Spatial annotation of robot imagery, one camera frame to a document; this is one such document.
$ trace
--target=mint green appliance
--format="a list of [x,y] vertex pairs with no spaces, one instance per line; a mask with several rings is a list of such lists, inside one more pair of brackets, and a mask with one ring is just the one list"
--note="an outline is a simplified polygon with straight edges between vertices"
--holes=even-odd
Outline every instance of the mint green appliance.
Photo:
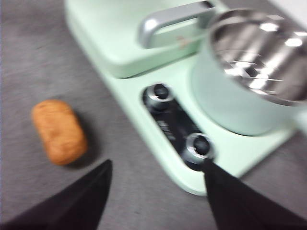
[[[65,1],[71,33],[164,171],[185,191],[204,196],[203,173],[193,166],[201,162],[202,156],[214,157],[219,166],[239,177],[286,141],[295,126],[283,123],[270,132],[251,137],[228,131],[206,115],[195,98],[191,76],[199,58],[200,42],[207,39],[206,22],[227,8],[217,0],[198,3],[203,4],[202,10],[193,3]],[[186,13],[186,21],[174,14],[172,23],[150,21],[142,30],[141,25],[148,21],[144,21],[146,17],[150,20],[155,12],[162,11],[163,15],[165,9],[187,4],[191,4],[194,12]],[[214,74],[211,66],[204,63],[203,74],[206,72]],[[161,112],[167,106],[179,114],[174,116],[179,127],[189,127],[194,133],[172,132],[171,128],[177,127],[167,123],[173,122],[171,114]],[[192,146],[179,153],[182,145]],[[202,156],[195,154],[205,148],[208,151]]]

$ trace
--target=appliance base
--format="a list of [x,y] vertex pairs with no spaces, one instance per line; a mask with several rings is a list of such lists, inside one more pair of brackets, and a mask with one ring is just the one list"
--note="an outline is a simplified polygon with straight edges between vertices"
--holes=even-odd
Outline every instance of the appliance base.
[[146,87],[157,82],[170,86],[186,113],[213,141],[217,153],[215,162],[236,177],[246,173],[294,133],[294,126],[285,124],[265,135],[247,137],[225,130],[209,119],[197,105],[191,90],[190,75],[197,55],[135,77],[115,78],[106,69],[103,69],[100,54],[96,48],[98,44],[91,42],[92,39],[84,33],[78,20],[75,20],[69,11],[66,13],[69,29],[98,71],[102,81],[113,93],[167,175],[187,192],[198,196],[206,195],[203,173],[194,171],[184,164],[148,113],[142,101],[142,93]]

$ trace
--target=gray carpet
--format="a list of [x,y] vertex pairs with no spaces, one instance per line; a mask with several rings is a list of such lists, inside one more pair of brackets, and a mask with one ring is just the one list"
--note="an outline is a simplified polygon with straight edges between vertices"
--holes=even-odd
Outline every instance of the gray carpet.
[[[278,12],[265,0],[225,2]],[[3,0],[1,32],[2,222],[110,158],[113,182],[99,229],[216,229],[206,198],[166,176],[100,81],[65,25],[61,0]],[[71,104],[90,139],[90,153],[73,165],[52,165],[32,125],[31,108],[48,98]],[[243,180],[307,218],[306,149],[297,133]]]

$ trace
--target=silver knob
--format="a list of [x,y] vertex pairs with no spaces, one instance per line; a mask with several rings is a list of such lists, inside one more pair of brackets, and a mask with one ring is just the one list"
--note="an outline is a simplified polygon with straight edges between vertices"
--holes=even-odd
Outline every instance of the silver knob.
[[192,133],[186,140],[186,149],[182,158],[193,164],[201,165],[206,158],[214,157],[213,145],[203,133]]
[[174,96],[170,88],[163,84],[155,84],[146,90],[146,104],[156,110],[165,110]]

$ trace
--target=mint green body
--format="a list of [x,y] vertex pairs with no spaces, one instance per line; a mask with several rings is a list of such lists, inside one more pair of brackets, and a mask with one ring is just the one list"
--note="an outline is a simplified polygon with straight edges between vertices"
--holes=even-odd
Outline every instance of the mint green body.
[[[100,7],[100,10],[104,10],[97,14],[98,12],[93,11],[93,8],[99,8],[98,5],[101,2],[104,2],[105,6],[104,8]],[[181,106],[200,130],[214,142],[217,153],[216,163],[234,176],[243,175],[287,140],[293,134],[294,126],[284,124],[284,126],[265,135],[247,137],[229,132],[209,119],[198,106],[192,91],[191,71],[195,66],[198,55],[190,55],[158,67],[160,62],[165,64],[172,61],[173,55],[182,57],[184,53],[195,53],[198,49],[199,41],[197,39],[194,42],[190,40],[191,43],[184,48],[180,48],[180,44],[174,44],[163,48],[142,50],[136,40],[133,39],[136,37],[137,26],[129,27],[127,25],[129,18],[125,26],[119,24],[119,22],[111,23],[110,20],[104,20],[106,15],[112,17],[111,14],[117,14],[117,17],[128,14],[131,15],[131,20],[139,19],[150,12],[159,10],[156,8],[163,7],[165,9],[193,1],[174,0],[169,1],[171,3],[167,6],[165,4],[160,5],[157,1],[148,1],[146,4],[145,1],[140,1],[138,11],[134,8],[135,2],[139,1],[122,1],[119,3],[118,1],[101,0],[66,0],[68,27],[168,176],[187,192],[204,196],[206,191],[203,173],[193,171],[184,164],[143,106],[142,92],[146,87],[157,82],[164,82],[173,89]],[[125,37],[118,39],[117,36],[122,36],[123,32]],[[122,50],[123,46],[118,44],[120,40],[124,39],[127,39],[130,44],[125,51]],[[107,60],[109,57],[118,61],[116,65],[115,62]]]

